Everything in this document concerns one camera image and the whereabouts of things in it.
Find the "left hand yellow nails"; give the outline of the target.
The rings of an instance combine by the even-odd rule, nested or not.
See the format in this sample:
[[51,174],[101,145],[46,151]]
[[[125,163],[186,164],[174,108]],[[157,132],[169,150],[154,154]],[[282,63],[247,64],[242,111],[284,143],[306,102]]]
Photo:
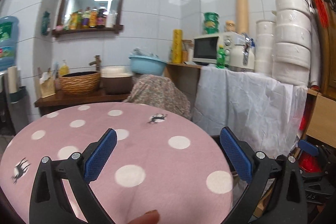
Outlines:
[[148,211],[140,217],[131,220],[128,224],[157,224],[159,223],[160,215],[157,210]]

